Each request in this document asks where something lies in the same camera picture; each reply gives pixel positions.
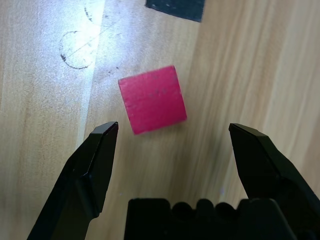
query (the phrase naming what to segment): wood grain surface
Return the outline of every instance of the wood grain surface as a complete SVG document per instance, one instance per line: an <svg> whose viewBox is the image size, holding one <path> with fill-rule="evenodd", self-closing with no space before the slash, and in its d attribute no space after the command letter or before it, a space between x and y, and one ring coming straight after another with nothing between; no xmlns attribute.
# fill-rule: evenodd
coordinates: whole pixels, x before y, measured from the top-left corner
<svg viewBox="0 0 320 240"><path fill-rule="evenodd" d="M68 157L119 122L103 212L121 240L131 198L246 194L229 123L270 136L320 196L320 2L207 0L201 23L144 0L0 3L0 239L28 237ZM133 135L118 80L175 65L188 120Z"/></svg>

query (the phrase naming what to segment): black tape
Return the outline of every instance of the black tape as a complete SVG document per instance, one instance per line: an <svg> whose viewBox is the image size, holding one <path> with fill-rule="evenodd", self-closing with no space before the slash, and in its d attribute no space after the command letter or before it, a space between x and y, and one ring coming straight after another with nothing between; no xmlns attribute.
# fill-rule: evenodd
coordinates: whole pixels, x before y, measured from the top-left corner
<svg viewBox="0 0 320 240"><path fill-rule="evenodd" d="M205 0L146 0L145 6L178 18L201 22Z"/></svg>

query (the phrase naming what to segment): black object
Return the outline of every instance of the black object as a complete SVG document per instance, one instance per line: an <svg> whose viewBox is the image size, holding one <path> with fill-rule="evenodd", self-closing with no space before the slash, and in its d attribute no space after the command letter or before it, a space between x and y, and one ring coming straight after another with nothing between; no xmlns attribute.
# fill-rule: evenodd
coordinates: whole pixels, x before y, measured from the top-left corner
<svg viewBox="0 0 320 240"><path fill-rule="evenodd" d="M117 134L117 122L96 127L68 159L28 240L85 239L104 206Z"/></svg>
<svg viewBox="0 0 320 240"><path fill-rule="evenodd" d="M205 0L146 0L145 6L178 18L201 22Z"/></svg>
<svg viewBox="0 0 320 240"><path fill-rule="evenodd" d="M196 209L166 199L128 203L125 240L316 240L320 201L268 136L229 127L236 166L249 199L237 209L198 201ZM118 124L97 127L65 164L29 240L84 240L102 211L111 177Z"/></svg>

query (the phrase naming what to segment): red block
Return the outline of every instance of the red block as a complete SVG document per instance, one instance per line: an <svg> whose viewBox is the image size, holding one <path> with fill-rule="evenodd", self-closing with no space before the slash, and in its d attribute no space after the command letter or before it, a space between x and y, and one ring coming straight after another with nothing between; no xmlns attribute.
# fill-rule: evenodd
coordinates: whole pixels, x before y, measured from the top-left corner
<svg viewBox="0 0 320 240"><path fill-rule="evenodd" d="M187 119L174 66L118 81L134 134L142 134Z"/></svg>

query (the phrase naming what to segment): wooden table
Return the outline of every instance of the wooden table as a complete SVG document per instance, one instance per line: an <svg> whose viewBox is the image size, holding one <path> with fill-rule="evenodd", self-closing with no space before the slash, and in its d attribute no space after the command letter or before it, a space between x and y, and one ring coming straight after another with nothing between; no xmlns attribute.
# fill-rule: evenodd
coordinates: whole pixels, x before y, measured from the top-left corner
<svg viewBox="0 0 320 240"><path fill-rule="evenodd" d="M229 123L270 136L320 194L320 3L206 0L202 23L144 0L0 3L0 239L31 231L95 126L119 122L87 240L121 240L131 198L237 206ZM118 79L175 65L188 120L134 136Z"/></svg>

